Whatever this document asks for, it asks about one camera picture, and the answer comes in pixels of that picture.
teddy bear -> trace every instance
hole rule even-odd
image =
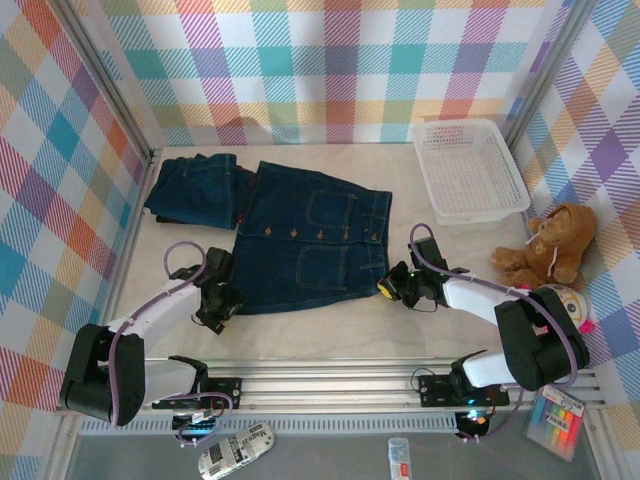
[[[570,285],[597,225],[591,208],[573,203],[560,204],[544,220],[530,219],[527,228],[534,235],[523,249],[498,247],[491,255],[491,264],[505,272],[498,282],[532,289],[547,283]]]

cable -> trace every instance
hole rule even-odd
[[[138,317],[140,317],[140,315],[142,315],[149,308],[154,306],[163,298],[173,295],[174,293],[191,285],[194,282],[194,280],[198,278],[200,274],[202,274],[202,272],[204,272],[204,269],[206,267],[207,256],[204,253],[204,250],[202,249],[202,247],[195,242],[185,240],[185,241],[178,242],[171,245],[165,252],[164,270],[165,272],[167,272],[167,275],[169,275],[169,265],[168,265],[169,254],[176,247],[179,247],[181,245],[191,245],[192,247],[195,247],[200,252],[200,255],[202,256],[202,263],[200,264],[200,267],[198,268],[198,270],[191,277],[189,277],[187,280],[185,280],[181,284],[173,288],[170,288],[169,290],[166,290],[162,293],[159,293],[158,295],[153,297],[151,300],[148,300],[146,303],[144,303],[141,307],[139,307],[135,312],[131,314],[131,316],[128,319],[126,319],[122,323],[122,325],[120,325],[120,328],[118,328],[118,330],[116,331],[116,334],[113,336],[113,339],[111,340],[111,345],[109,346],[109,386],[111,388],[111,404],[112,404],[111,426],[113,428],[118,426],[118,415],[120,412],[120,396],[118,395],[118,379],[116,377],[116,347],[118,345],[118,341],[120,340],[120,337],[122,336],[124,331],[130,326],[132,326],[136,322]]]
[[[512,290],[511,288],[505,287],[503,285],[498,285],[497,283],[493,283],[493,282],[490,282],[488,280],[484,280],[482,278],[469,277],[467,275],[463,275],[463,274],[460,274],[460,273],[452,272],[450,270],[444,270],[442,268],[436,267],[435,265],[429,263],[420,254],[420,251],[418,250],[418,245],[416,244],[416,241],[414,239],[416,230],[418,228],[426,228],[429,231],[429,234],[431,235],[431,237],[433,239],[435,239],[435,235],[433,234],[433,230],[431,229],[431,227],[429,225],[427,225],[426,223],[418,223],[418,224],[414,225],[414,227],[411,229],[411,233],[409,235],[409,245],[411,246],[411,250],[415,254],[416,258],[420,261],[420,263],[422,263],[429,270],[433,270],[434,272],[440,273],[442,275],[446,275],[448,277],[458,278],[460,280],[465,280],[467,282],[478,283],[478,284],[483,285],[483,286],[485,286],[487,288],[491,288],[493,290],[497,290],[499,292],[506,293],[507,295],[514,296],[514,297],[516,297],[516,298],[518,298],[520,300],[524,300],[525,302],[528,302],[529,304],[531,304],[531,306],[533,308],[535,308],[538,311],[538,313],[540,313],[544,317],[544,319],[549,323],[549,325],[551,325],[551,327],[558,334],[558,337],[560,338],[560,342],[562,343],[562,346],[564,347],[564,349],[567,352],[567,355],[569,356],[569,365],[571,366],[571,373],[569,375],[569,379],[567,381],[565,381],[565,382],[555,383],[554,385],[556,385],[558,387],[570,387],[571,385],[573,385],[573,383],[576,381],[576,378],[578,376],[578,361],[576,359],[576,355],[575,355],[573,349],[571,348],[571,344],[569,343],[569,339],[567,338],[565,333],[560,328],[560,325],[558,325],[558,322],[556,322],[556,320],[551,316],[551,314],[549,312],[547,312],[547,310],[545,310],[544,307],[542,307],[542,305],[540,305],[538,302],[536,302],[533,298],[529,297],[528,295],[524,295],[524,294],[522,294],[522,293],[520,293],[518,291]],[[513,407],[513,410],[511,411],[509,416],[496,429],[492,430],[487,435],[485,435],[485,438],[489,437],[491,435],[495,435],[497,432],[502,430],[506,425],[511,423],[511,421],[513,420],[513,417],[515,416],[516,412],[520,409],[520,406],[522,405],[523,396],[524,396],[524,388],[520,387],[520,393],[518,395],[518,399],[516,400],[516,404]]]

plaid wallpaper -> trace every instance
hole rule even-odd
[[[531,215],[591,206],[596,241],[582,282],[587,335],[621,445],[640,478],[640,1],[601,0],[533,118],[516,157]]]
[[[154,145],[405,142],[523,97],[574,0],[75,0]]]
[[[0,0],[0,479],[35,476],[142,162],[44,0]]]

purple cable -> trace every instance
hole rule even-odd
[[[165,252],[164,270],[165,272],[167,272],[167,275],[169,275],[169,266],[168,266],[169,254],[176,247],[179,247],[181,245],[191,245],[192,247],[195,247],[200,252],[200,255],[202,256],[202,263],[200,264],[200,267],[198,268],[198,270],[193,275],[191,275],[191,277],[189,277],[187,280],[182,282],[180,285],[176,285],[175,287],[170,288],[167,291],[159,293],[158,295],[153,297],[151,300],[148,300],[141,307],[139,307],[135,312],[131,314],[131,316],[127,320],[124,321],[122,325],[120,325],[120,328],[118,328],[118,331],[113,336],[113,340],[111,340],[111,345],[109,346],[109,386],[111,388],[111,404],[112,404],[111,426],[113,428],[118,426],[118,413],[120,411],[120,396],[118,395],[118,379],[116,377],[116,346],[118,345],[118,341],[120,340],[120,337],[122,336],[124,331],[127,328],[129,328],[131,325],[133,325],[135,321],[138,319],[138,317],[142,315],[146,310],[154,306],[163,298],[173,295],[177,291],[182,290],[188,285],[191,285],[193,281],[196,278],[198,278],[202,272],[204,272],[204,269],[206,267],[207,256],[204,253],[204,250],[202,249],[202,247],[195,242],[192,242],[190,240],[185,240],[183,242],[178,242],[174,245],[171,245]]]
[[[201,397],[215,397],[215,398],[223,398],[224,400],[226,400],[227,403],[229,404],[229,408],[225,410],[224,415],[228,415],[233,410],[233,399],[226,393],[222,393],[222,392],[203,392],[203,393],[190,393],[187,395],[175,395],[173,397],[168,397],[166,400],[191,400],[192,398],[201,398]],[[188,442],[182,436],[182,432],[184,432],[185,428],[187,428],[186,425],[182,426],[178,429],[178,440],[180,441],[180,445],[184,447],[185,445],[191,444],[194,447],[198,447],[202,442],[205,442],[209,440],[211,437],[213,437],[216,434],[216,432],[220,429],[220,426],[221,426],[221,423],[217,422],[216,427],[213,430],[211,430],[211,432],[207,433],[204,437],[199,438],[198,440],[193,440],[192,442]]]
[[[570,387],[571,385],[573,385],[573,382],[576,381],[576,378],[578,376],[578,362],[576,360],[576,355],[573,352],[573,349],[571,348],[571,344],[569,343],[569,339],[567,338],[565,333],[560,328],[560,325],[558,325],[558,322],[556,322],[555,319],[551,316],[551,314],[549,312],[547,312],[542,307],[542,305],[540,305],[538,302],[536,302],[533,298],[529,297],[528,295],[524,295],[524,294],[522,294],[522,293],[520,293],[518,291],[512,290],[511,288],[505,287],[503,285],[498,285],[497,283],[493,283],[493,282],[490,282],[488,280],[483,280],[481,278],[476,278],[476,277],[469,277],[467,275],[462,275],[460,273],[452,272],[452,271],[449,271],[449,270],[443,270],[442,268],[438,268],[435,265],[429,263],[420,254],[420,251],[418,250],[418,245],[416,244],[416,242],[414,240],[415,232],[420,227],[426,228],[429,231],[429,234],[431,235],[431,237],[433,239],[436,238],[435,235],[433,234],[433,230],[431,229],[431,227],[429,225],[427,225],[426,223],[418,223],[417,225],[415,225],[411,229],[411,234],[409,236],[409,245],[411,245],[411,250],[413,250],[413,253],[415,254],[416,258],[418,260],[420,260],[420,263],[422,263],[429,270],[433,270],[434,272],[438,272],[438,273],[441,273],[443,275],[447,275],[448,277],[459,278],[460,280],[465,280],[467,282],[478,283],[478,284],[483,285],[483,286],[485,286],[487,288],[491,288],[493,290],[497,290],[499,292],[506,293],[507,295],[511,295],[511,296],[514,296],[514,297],[519,298],[521,300],[524,300],[524,301],[528,302],[529,304],[531,304],[531,306],[533,308],[535,308],[538,311],[538,313],[540,313],[547,322],[549,322],[549,325],[551,325],[551,327],[558,334],[558,337],[560,338],[560,342],[562,343],[562,346],[567,351],[567,355],[569,356],[569,365],[571,366],[571,374],[569,375],[569,379],[566,382],[555,383],[554,385],[556,385],[558,387]],[[498,428],[496,428],[495,430],[493,430],[490,433],[488,433],[487,435],[485,435],[485,438],[487,438],[487,437],[499,432],[506,425],[511,423],[514,414],[518,411],[518,409],[522,405],[523,396],[524,396],[524,388],[520,387],[520,394],[518,395],[518,399],[516,400],[516,404],[515,404],[513,410],[511,411],[511,413],[509,414],[509,416],[507,417],[507,419],[500,426],[498,426]]]

